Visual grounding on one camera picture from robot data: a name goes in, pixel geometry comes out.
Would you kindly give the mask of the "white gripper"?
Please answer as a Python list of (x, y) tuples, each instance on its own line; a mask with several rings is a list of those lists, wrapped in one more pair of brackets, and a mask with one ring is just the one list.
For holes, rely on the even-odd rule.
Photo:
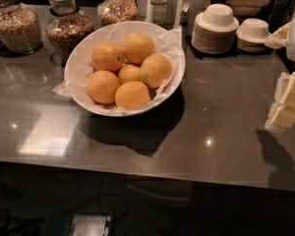
[[(286, 46), (287, 57), (295, 62), (295, 18), (271, 33), (265, 40), (265, 46), (279, 49)], [(295, 125), (295, 72), (282, 72), (275, 88), (272, 104), (265, 128), (269, 132), (280, 133)]]

